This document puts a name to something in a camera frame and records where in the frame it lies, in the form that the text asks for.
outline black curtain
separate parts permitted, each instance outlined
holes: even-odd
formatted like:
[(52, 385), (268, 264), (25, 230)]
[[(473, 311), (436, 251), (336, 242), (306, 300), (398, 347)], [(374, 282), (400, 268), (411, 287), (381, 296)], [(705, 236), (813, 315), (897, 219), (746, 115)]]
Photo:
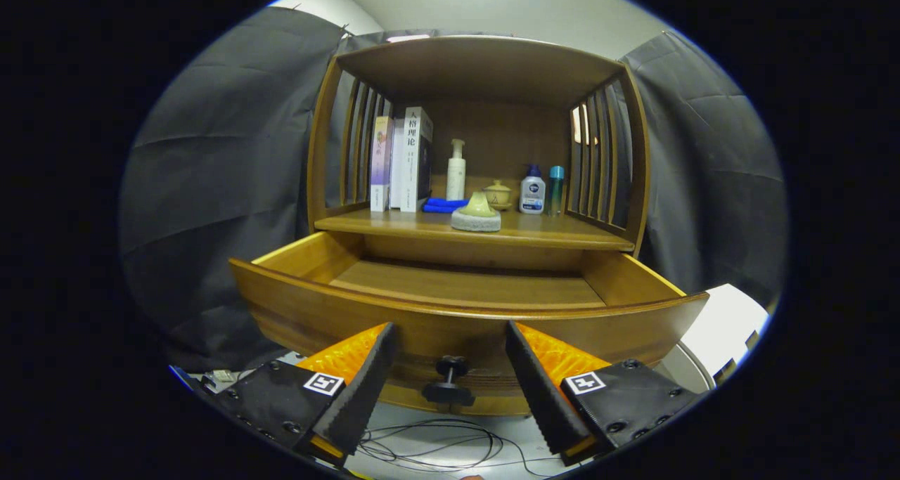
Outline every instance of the black curtain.
[(122, 182), (120, 253), (173, 364), (242, 369), (282, 349), (257, 329), (228, 258), (257, 258), (305, 230), (312, 110), (343, 34), (267, 7), (194, 58), (141, 127)]
[(751, 100), (678, 32), (621, 60), (650, 134), (639, 259), (685, 292), (730, 283), (769, 306), (785, 276), (790, 218), (778, 154)]

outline blue cloth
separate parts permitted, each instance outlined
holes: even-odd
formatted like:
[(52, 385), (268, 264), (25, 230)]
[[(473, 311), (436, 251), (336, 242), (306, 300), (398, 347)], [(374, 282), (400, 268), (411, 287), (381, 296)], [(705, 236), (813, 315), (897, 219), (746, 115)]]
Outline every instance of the blue cloth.
[(446, 199), (430, 197), (428, 198), (428, 201), (425, 201), (422, 211), (425, 213), (453, 213), (468, 204), (469, 199), (464, 199), (462, 201), (447, 201)]

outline open drawer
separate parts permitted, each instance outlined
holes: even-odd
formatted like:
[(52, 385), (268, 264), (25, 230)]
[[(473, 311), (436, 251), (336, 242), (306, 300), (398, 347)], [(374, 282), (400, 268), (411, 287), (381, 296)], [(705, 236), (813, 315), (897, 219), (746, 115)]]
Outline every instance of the open drawer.
[(379, 323), (401, 354), (382, 400), (438, 410), (419, 393), (443, 355), (469, 360), (466, 414), (528, 413), (504, 353), (519, 320), (617, 362), (654, 365), (693, 323), (706, 293), (685, 295), (613, 250), (470, 244), (319, 231), (266, 256), (231, 260), (269, 339), (309, 355)]

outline blue cap bottle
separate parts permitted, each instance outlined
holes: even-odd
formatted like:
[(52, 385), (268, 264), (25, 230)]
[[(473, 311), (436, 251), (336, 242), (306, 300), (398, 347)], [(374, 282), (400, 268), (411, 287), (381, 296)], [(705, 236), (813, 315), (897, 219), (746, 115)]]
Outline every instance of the blue cap bottle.
[(550, 216), (559, 216), (563, 213), (563, 178), (565, 178), (563, 166), (550, 167), (550, 197), (547, 199), (547, 207), (544, 208), (544, 213)]

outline black cable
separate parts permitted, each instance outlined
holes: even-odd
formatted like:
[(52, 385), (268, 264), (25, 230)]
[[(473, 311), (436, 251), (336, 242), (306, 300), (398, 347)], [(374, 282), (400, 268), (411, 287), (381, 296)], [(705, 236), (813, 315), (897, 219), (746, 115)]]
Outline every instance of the black cable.
[[(398, 454), (394, 452), (390, 447), (379, 442), (380, 439), (389, 438), (401, 432), (409, 431), (410, 429), (420, 429), (420, 428), (444, 428), (444, 429), (469, 429), (470, 431), (477, 431), (479, 434), (476, 435), (465, 435), (465, 436), (454, 436), (448, 437), (448, 439), (460, 439), (460, 441), (454, 441), (452, 443), (443, 445), (441, 447), (433, 448), (425, 452), (418, 452), (416, 454)], [(388, 432), (385, 435), (375, 437), (374, 433), (378, 432)], [(463, 443), (468, 443), (471, 441), (476, 441), (477, 439), (488, 439), (488, 449), (484, 455), (484, 458), (481, 460), (477, 460), (472, 464), (465, 465), (441, 465), (436, 463), (431, 463), (423, 460), (414, 460), (414, 458), (421, 457), (422, 455), (432, 454), (434, 452), (444, 450), (446, 448), (454, 447), (457, 445), (461, 445)], [(498, 463), (498, 464), (485, 464), (486, 461), (491, 460), (492, 458), (497, 457), (499, 453), (501, 453), (503, 449), (504, 442), (508, 441), (512, 445), (514, 445), (515, 449), (518, 450), (520, 454), (520, 461), (513, 461), (507, 463)], [(366, 435), (363, 439), (360, 440), (359, 449), (363, 454), (369, 455), (371, 458), (375, 458), (376, 460), (382, 460), (383, 462), (388, 462), (393, 464), (396, 467), (402, 467), (404, 469), (412, 470), (412, 471), (426, 471), (426, 472), (437, 472), (437, 473), (454, 473), (458, 471), (463, 471), (470, 468), (475, 467), (494, 467), (494, 466), (506, 466), (510, 464), (522, 464), (522, 467), (525, 468), (528, 473), (533, 474), (534, 476), (549, 476), (549, 474), (540, 474), (534, 473), (534, 471), (528, 468), (528, 462), (531, 461), (541, 461), (541, 460), (559, 460), (559, 458), (551, 457), (551, 458), (535, 458), (534, 460), (527, 460), (525, 458), (525, 452), (522, 450), (518, 443), (512, 441), (512, 439), (503, 438), (502, 436), (497, 435), (494, 432), (485, 429), (482, 425), (479, 425), (475, 422), (469, 422), (469, 420), (462, 419), (430, 419), (430, 420), (421, 420), (420, 422), (414, 422), (411, 424), (401, 424), (401, 425), (393, 425), (386, 426), (377, 429), (366, 429)], [(418, 465), (421, 467), (411, 467), (400, 464), (401, 462), (411, 463), (412, 465)], [(441, 468), (441, 471), (436, 471), (434, 468)]]

